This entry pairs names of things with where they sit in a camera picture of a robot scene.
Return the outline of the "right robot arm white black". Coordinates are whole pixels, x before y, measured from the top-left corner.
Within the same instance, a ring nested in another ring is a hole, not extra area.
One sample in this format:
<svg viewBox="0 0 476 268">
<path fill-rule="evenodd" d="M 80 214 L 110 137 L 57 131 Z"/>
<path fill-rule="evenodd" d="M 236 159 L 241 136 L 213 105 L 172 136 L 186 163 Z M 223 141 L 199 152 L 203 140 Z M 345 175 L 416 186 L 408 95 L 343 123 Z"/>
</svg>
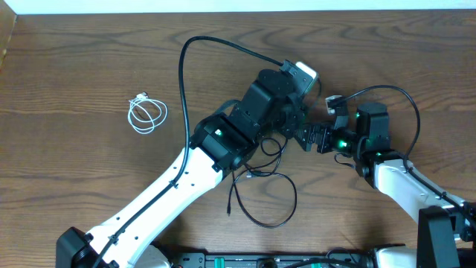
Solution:
<svg viewBox="0 0 476 268">
<path fill-rule="evenodd" d="M 474 267 L 475 204 L 448 193 L 420 173 L 390 146 L 389 115 L 382 103 L 364 103 L 356 111 L 356 128 L 347 128 L 344 104 L 329 109 L 333 122 L 304 124 L 295 131 L 300 146 L 353 159 L 350 167 L 374 189 L 390 197 L 418 225 L 417 246 L 373 250 L 373 267 Z"/>
</svg>

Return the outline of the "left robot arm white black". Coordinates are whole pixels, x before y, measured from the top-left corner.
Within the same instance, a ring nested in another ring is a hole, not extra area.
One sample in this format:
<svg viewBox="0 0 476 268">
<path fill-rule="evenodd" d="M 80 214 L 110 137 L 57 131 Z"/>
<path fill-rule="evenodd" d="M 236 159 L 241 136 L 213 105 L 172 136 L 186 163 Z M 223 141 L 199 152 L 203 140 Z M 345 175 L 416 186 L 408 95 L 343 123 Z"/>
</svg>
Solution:
<svg viewBox="0 0 476 268">
<path fill-rule="evenodd" d="M 304 96 L 318 80 L 301 65 L 260 71 L 242 100 L 199 122 L 171 166 L 130 204 L 88 232 L 63 233 L 56 267 L 134 267 L 186 207 L 254 155 L 265 135 L 293 137 L 304 118 Z"/>
</svg>

